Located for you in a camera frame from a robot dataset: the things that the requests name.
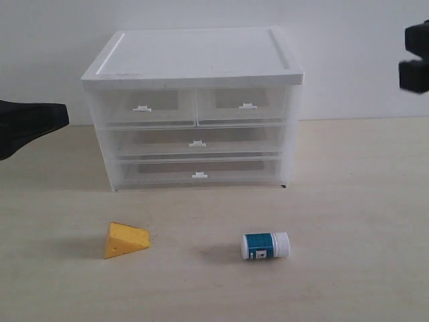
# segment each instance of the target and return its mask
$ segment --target light wooden table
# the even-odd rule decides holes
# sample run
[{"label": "light wooden table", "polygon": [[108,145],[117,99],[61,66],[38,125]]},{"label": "light wooden table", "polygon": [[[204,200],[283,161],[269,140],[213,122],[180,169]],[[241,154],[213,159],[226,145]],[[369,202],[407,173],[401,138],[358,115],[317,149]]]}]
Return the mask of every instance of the light wooden table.
[{"label": "light wooden table", "polygon": [[[0,321],[428,321],[429,119],[307,121],[278,187],[109,191],[94,131],[0,162]],[[153,247],[103,260],[110,221]],[[241,234],[287,231],[245,262]]]}]

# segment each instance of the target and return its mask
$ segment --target cheese wedge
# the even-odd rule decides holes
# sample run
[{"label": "cheese wedge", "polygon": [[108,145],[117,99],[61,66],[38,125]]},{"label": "cheese wedge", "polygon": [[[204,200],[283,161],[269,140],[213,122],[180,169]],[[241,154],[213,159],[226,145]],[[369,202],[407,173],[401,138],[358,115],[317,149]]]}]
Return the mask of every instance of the cheese wedge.
[{"label": "cheese wedge", "polygon": [[112,222],[106,238],[105,259],[145,250],[151,246],[149,237],[147,230]]}]

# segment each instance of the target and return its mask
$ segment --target white storage cabinet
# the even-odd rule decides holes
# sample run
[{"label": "white storage cabinet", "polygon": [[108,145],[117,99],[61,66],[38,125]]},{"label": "white storage cabinet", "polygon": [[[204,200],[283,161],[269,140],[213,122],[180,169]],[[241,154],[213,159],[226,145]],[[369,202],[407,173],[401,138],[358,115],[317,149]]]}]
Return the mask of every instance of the white storage cabinet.
[{"label": "white storage cabinet", "polygon": [[82,77],[112,189],[287,185],[303,76],[275,27],[117,32]]}]

